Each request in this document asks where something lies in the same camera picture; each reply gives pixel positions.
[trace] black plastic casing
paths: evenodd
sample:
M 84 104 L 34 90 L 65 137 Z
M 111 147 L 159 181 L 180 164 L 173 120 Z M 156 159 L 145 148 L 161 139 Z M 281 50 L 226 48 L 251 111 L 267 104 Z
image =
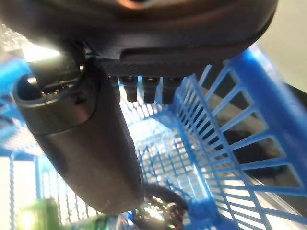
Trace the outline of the black plastic casing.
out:
M 23 76 L 13 96 L 72 190 L 94 209 L 114 215 L 142 203 L 142 171 L 110 80 L 94 59 L 85 66 L 81 80 L 61 93 L 36 92 L 35 98 Z

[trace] blue shopping basket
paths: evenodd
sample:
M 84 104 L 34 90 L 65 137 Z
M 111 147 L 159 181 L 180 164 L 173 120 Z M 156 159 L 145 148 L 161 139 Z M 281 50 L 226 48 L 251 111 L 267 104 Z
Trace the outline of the blue shopping basket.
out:
M 54 170 L 11 101 L 25 72 L 13 60 L 0 73 L 2 226 L 13 230 L 19 206 L 33 198 L 54 197 L 62 224 L 97 215 Z M 306 228 L 307 115 L 257 46 L 184 78 L 169 106 L 161 87 L 153 104 L 141 86 L 135 103 L 120 90 L 144 178 L 187 201 L 186 229 Z

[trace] green object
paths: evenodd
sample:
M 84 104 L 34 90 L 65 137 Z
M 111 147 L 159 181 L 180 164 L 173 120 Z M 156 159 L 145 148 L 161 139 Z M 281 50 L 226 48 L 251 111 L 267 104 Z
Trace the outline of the green object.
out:
M 63 226 L 62 230 L 107 230 L 107 216 L 96 216 Z
M 36 200 L 21 208 L 17 217 L 17 230 L 61 230 L 55 200 Z
M 61 226 L 58 216 L 58 205 L 53 198 L 36 200 L 23 207 L 17 217 L 17 230 L 126 230 L 127 219 L 123 214 L 118 216 L 95 216 L 70 225 Z

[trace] black device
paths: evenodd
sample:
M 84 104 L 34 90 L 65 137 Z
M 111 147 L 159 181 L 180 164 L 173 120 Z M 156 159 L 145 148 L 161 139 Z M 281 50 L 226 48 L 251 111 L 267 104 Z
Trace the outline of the black device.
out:
M 142 76 L 145 102 L 152 103 L 163 77 L 163 102 L 171 104 L 183 77 L 253 44 L 277 1 L 3 0 L 4 23 L 63 58 L 32 64 L 34 75 L 16 84 L 16 103 L 85 202 L 107 214 L 136 208 L 142 172 L 118 105 L 117 79 L 134 102 Z

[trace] black peg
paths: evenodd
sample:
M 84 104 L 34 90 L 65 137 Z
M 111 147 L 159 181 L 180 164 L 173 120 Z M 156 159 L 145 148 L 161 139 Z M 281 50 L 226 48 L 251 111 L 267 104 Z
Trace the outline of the black peg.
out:
M 120 92 L 119 92 L 118 79 L 117 79 L 116 76 L 108 76 L 108 77 L 109 77 L 109 79 L 111 81 L 111 84 L 112 84 L 112 87 L 113 87 L 113 90 L 114 90 L 117 102 L 120 102 Z
M 174 102 L 175 91 L 181 85 L 183 78 L 163 78 L 162 103 L 172 104 Z
M 128 102 L 136 102 L 138 92 L 138 77 L 125 76 L 119 77 L 119 80 L 124 85 Z
M 160 78 L 148 78 L 148 77 L 142 78 L 145 103 L 154 103 L 155 92 L 159 82 Z

